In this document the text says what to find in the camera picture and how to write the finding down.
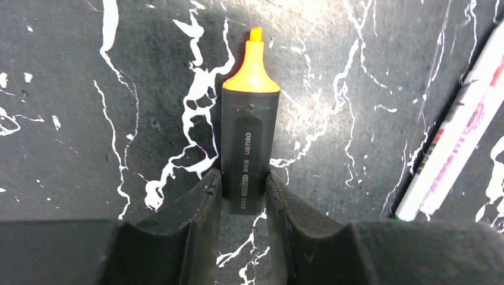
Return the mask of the black orange highlighter pen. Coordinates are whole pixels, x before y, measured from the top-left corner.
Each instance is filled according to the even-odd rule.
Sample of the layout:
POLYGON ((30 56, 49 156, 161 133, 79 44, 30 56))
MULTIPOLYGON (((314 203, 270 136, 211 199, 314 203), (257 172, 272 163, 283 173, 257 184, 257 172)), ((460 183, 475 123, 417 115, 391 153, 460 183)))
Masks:
POLYGON ((239 70, 222 86, 222 193, 229 214, 262 210, 279 93, 264 67, 263 29, 252 28, 239 70))

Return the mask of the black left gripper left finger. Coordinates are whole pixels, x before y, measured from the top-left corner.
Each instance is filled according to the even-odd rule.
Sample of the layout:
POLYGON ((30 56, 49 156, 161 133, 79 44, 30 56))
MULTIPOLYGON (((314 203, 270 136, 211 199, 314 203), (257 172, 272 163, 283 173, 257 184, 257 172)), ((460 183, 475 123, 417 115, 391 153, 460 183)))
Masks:
POLYGON ((210 170, 136 224, 3 221, 2 284, 213 284, 222 179, 210 170))

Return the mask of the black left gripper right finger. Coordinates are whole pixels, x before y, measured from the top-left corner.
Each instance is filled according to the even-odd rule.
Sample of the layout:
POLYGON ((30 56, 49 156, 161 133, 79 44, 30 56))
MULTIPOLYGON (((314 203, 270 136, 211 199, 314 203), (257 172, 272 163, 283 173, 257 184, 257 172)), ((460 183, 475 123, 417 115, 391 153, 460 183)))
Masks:
POLYGON ((275 284, 502 284, 503 235, 486 224, 339 223, 266 179, 275 284))

